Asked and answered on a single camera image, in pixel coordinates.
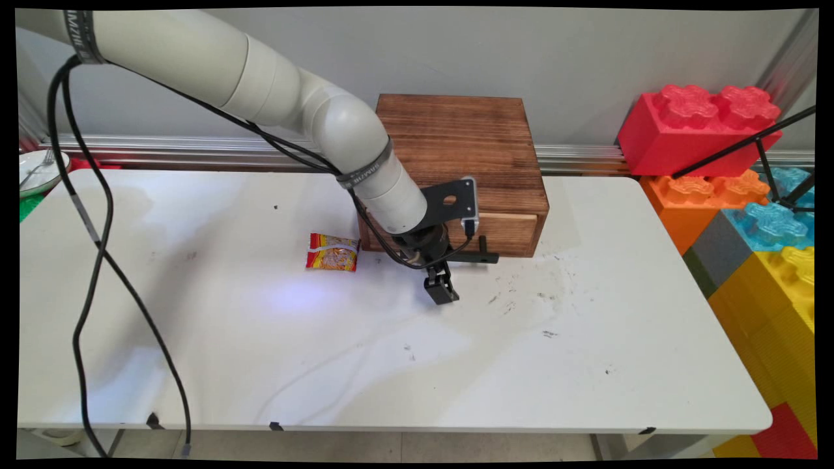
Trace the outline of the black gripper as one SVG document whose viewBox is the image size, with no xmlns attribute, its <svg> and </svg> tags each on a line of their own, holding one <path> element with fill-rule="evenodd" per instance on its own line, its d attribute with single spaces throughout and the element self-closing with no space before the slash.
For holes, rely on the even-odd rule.
<svg viewBox="0 0 834 469">
<path fill-rule="evenodd" d="M 452 251 L 449 229 L 446 225 L 433 225 L 411 233 L 393 235 L 392 241 L 398 249 L 399 258 L 405 263 L 422 269 L 444 258 Z M 448 305 L 459 300 L 451 282 L 447 261 L 438 261 L 426 268 L 425 289 L 435 305 Z"/>
</svg>

